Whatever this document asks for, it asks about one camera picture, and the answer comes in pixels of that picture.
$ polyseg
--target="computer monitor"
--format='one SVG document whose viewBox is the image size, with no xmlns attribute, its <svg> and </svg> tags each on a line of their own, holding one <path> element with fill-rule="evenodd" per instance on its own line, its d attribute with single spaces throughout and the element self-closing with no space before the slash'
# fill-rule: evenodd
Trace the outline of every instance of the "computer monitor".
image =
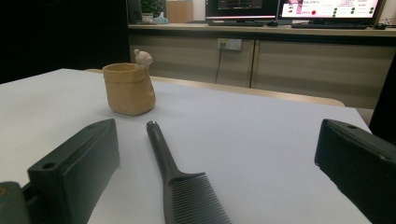
<svg viewBox="0 0 396 224">
<path fill-rule="evenodd" d="M 382 0 L 280 0 L 278 18 L 312 23 L 373 24 Z"/>
<path fill-rule="evenodd" d="M 205 0 L 207 21 L 274 21 L 278 0 Z"/>
</svg>

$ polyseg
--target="electrical cable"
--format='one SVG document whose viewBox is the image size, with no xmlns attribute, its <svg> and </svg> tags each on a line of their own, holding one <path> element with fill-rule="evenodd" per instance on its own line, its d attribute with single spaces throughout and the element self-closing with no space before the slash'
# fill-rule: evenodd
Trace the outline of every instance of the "electrical cable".
<svg viewBox="0 0 396 224">
<path fill-rule="evenodd" d="M 218 76 L 219 76 L 219 69 L 220 69 L 220 63 L 221 63 L 221 53 L 224 49 L 224 43 L 220 43 L 220 48 L 219 48 L 219 64 L 218 64 L 218 70 L 216 71 L 216 76 L 215 76 L 215 84 L 218 82 Z"/>
</svg>

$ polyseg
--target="table surface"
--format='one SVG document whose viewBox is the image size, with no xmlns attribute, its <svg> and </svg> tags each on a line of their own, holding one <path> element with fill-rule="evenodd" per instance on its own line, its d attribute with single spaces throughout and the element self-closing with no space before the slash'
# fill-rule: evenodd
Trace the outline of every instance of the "table surface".
<svg viewBox="0 0 396 224">
<path fill-rule="evenodd" d="M 169 23 L 153 25 L 128 25 L 129 29 L 147 30 L 179 30 L 179 31 L 230 31 L 263 34 L 288 34 L 288 35 L 355 35 L 355 36 L 391 36 L 396 37 L 395 28 L 386 30 L 343 30 L 343 29 L 293 29 L 289 25 L 277 27 L 244 27 L 244 26 L 209 26 L 207 24 Z"/>
<path fill-rule="evenodd" d="M 232 223 L 370 223 L 314 164 L 323 119 L 368 131 L 354 108 L 153 81 L 157 102 L 129 117 L 107 105 L 103 76 L 62 69 L 0 85 L 0 178 L 26 170 L 85 126 L 115 119 L 120 169 L 89 223 L 164 223 L 146 133 L 156 120 L 178 168 L 206 172 Z"/>
</svg>

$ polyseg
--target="small figurine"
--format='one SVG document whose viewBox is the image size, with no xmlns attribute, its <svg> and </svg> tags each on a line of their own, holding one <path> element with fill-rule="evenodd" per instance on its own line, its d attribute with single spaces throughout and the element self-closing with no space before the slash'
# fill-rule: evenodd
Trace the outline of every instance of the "small figurine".
<svg viewBox="0 0 396 224">
<path fill-rule="evenodd" d="M 151 56 L 147 52 L 140 51 L 139 49 L 134 50 L 134 60 L 137 64 L 143 65 L 145 68 L 149 68 L 149 65 L 153 62 Z"/>
</svg>

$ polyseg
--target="gray comb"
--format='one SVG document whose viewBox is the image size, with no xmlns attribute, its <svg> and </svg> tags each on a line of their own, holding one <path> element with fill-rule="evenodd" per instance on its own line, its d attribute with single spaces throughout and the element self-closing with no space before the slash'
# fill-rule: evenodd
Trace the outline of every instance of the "gray comb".
<svg viewBox="0 0 396 224">
<path fill-rule="evenodd" d="M 205 173 L 185 174 L 177 169 L 157 122 L 148 122 L 147 132 L 163 177 L 165 223 L 231 223 Z"/>
</svg>

